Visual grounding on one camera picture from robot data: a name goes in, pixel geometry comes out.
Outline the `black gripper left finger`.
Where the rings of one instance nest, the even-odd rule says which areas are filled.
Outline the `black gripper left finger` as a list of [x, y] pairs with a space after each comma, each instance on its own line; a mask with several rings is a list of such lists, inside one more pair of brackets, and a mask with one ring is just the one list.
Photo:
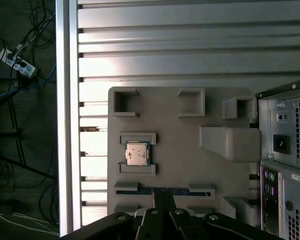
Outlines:
[[152, 191], [153, 207], [142, 218], [125, 212], [114, 212], [89, 225], [75, 230], [62, 240], [151, 240], [162, 237], [164, 192]]

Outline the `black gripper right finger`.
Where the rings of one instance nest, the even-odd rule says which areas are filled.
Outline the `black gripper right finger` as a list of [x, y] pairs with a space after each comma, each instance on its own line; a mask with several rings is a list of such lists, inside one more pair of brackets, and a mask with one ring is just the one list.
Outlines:
[[279, 240], [280, 237], [267, 233], [227, 215], [212, 212], [202, 221], [175, 204], [171, 191], [164, 190], [164, 204], [169, 211], [174, 228], [183, 240]]

